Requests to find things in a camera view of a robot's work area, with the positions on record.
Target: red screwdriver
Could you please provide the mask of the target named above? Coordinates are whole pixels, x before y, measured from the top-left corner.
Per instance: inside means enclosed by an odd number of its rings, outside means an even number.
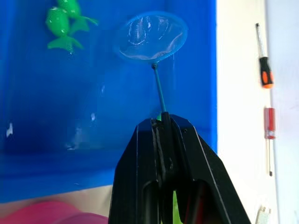
[[[256,24],[256,31],[258,36],[259,48],[261,51],[260,57],[260,68],[261,68],[261,81],[262,86],[266,89],[271,89],[273,87],[273,74],[268,64],[268,57],[265,54],[265,50],[263,48],[263,41],[261,36],[260,25]]]

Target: clamp jaw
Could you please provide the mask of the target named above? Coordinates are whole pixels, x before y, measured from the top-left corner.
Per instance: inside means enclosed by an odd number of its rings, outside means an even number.
[[[172,224],[173,192],[184,224],[250,224],[219,159],[194,126],[168,112],[146,119],[117,164],[109,224]]]

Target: pink object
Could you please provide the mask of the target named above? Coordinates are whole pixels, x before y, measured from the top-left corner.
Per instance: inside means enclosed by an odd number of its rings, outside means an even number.
[[[108,224],[108,218],[81,212],[63,202],[49,201],[18,210],[0,224]]]

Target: green object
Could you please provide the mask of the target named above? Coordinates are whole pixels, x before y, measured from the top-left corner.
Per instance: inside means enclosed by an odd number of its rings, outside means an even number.
[[[70,23],[64,9],[53,7],[48,11],[46,19],[48,29],[58,38],[48,43],[48,49],[61,48],[73,52],[73,44],[78,48],[83,46],[74,38],[68,36]]]
[[[177,193],[173,192],[173,211],[172,211],[172,219],[173,224],[182,224],[179,213],[178,213],[178,201],[177,201]]]
[[[70,18],[75,19],[70,29],[70,35],[73,35],[78,30],[89,31],[86,20],[90,21],[96,26],[98,25],[97,20],[81,16],[81,9],[77,0],[57,0],[57,2],[59,7],[63,8]]]
[[[161,113],[157,116],[157,120],[161,121]]]

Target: screwdriver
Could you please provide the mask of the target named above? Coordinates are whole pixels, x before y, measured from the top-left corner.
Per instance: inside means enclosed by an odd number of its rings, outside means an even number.
[[[267,150],[269,156],[269,175],[273,176],[271,169],[272,158],[271,157],[271,140],[275,139],[275,109],[274,108],[264,108],[264,128],[265,128],[265,138],[267,139]]]
[[[258,36],[259,48],[261,51],[260,57],[260,69],[261,69],[261,81],[262,86],[266,89],[271,89],[273,87],[273,74],[268,64],[268,57],[265,54],[265,50],[263,48],[263,41],[261,36],[260,25],[256,24],[256,31]]]

